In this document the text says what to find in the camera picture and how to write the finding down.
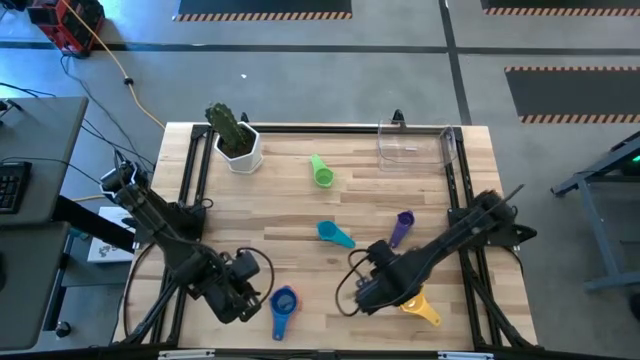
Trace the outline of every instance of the green cup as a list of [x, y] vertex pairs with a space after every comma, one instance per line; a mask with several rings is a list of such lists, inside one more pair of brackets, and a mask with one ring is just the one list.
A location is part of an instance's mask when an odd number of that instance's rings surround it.
[[328, 188], [333, 184], [333, 171], [322, 162], [318, 154], [311, 156], [311, 165], [313, 166], [313, 179], [320, 187]]

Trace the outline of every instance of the gray floor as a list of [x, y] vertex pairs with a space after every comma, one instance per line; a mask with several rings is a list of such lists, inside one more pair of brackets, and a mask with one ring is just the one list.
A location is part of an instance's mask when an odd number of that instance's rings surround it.
[[[175, 0], [155, 6], [124, 6], [103, 1], [110, 21], [103, 30], [112, 43], [236, 45], [445, 46], [437, 0], [353, 0], [351, 21], [174, 23]], [[449, 0], [458, 46], [510, 48], [638, 48], [640, 18], [485, 16], [479, 0]], [[23, 14], [6, 14], [0, 41], [46, 41]], [[253, 121], [375, 123], [402, 108], [413, 124], [460, 124], [447, 54], [354, 52], [118, 52], [136, 81], [141, 101], [158, 118], [203, 120], [210, 101], [246, 111]], [[0, 50], [0, 79], [58, 95], [82, 95], [65, 77], [53, 50]], [[72, 72], [87, 82], [136, 147], [154, 160], [161, 131], [135, 107], [117, 68], [103, 52], [72, 61]], [[540, 344], [554, 350], [640, 358], [640, 324], [626, 307], [626, 291], [587, 295], [582, 283], [603, 274], [595, 240], [580, 207], [579, 194], [555, 199], [549, 188], [601, 156], [637, 125], [521, 125], [503, 73], [504, 66], [638, 65], [640, 57], [460, 56], [474, 125], [489, 126], [506, 191], [520, 183], [514, 199], [519, 221], [539, 232], [522, 246], [527, 292]], [[0, 97], [20, 96], [0, 88]], [[110, 139], [125, 144], [105, 115], [91, 104], [87, 119]], [[73, 163], [94, 177], [110, 169], [109, 147], [81, 134]], [[603, 216], [615, 239], [637, 233], [629, 214], [637, 214], [637, 189], [598, 192]], [[96, 193], [95, 185], [69, 171], [63, 193]], [[105, 202], [85, 203], [97, 209]], [[637, 248], [626, 248], [639, 264]], [[80, 329], [73, 338], [43, 338], [37, 348], [104, 344], [113, 330], [120, 292], [110, 288], [77, 290], [62, 318]], [[90, 304], [96, 318], [81, 311]]]

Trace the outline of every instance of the transparent bin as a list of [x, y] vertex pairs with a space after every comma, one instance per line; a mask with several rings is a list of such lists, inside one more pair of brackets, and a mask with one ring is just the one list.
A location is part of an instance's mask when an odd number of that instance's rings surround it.
[[383, 171], [439, 172], [456, 159], [451, 126], [440, 130], [407, 127], [404, 123], [378, 124], [378, 166]]

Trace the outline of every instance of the white pot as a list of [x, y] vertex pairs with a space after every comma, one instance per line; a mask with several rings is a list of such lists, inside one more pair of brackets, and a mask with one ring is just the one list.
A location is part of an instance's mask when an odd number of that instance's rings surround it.
[[234, 172], [236, 174], [252, 174], [260, 167], [260, 165], [262, 165], [262, 147], [260, 145], [260, 134], [244, 122], [240, 122], [238, 123], [238, 125], [251, 131], [255, 135], [253, 149], [251, 149], [250, 153], [230, 159], [218, 147], [218, 143], [220, 142], [220, 135], [218, 135], [218, 137], [216, 138], [216, 142], [215, 144], [213, 144], [213, 146], [215, 147], [218, 154], [220, 154], [227, 161], [227, 164], [229, 164], [229, 170], [231, 170], [231, 172]]

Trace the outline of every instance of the cactus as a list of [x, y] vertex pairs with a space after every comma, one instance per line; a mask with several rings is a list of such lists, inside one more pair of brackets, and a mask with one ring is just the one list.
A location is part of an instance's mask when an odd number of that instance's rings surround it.
[[220, 134], [224, 144], [233, 152], [250, 145], [251, 139], [247, 133], [238, 125], [231, 109], [225, 104], [217, 103], [205, 111], [205, 117], [209, 120], [213, 129]]

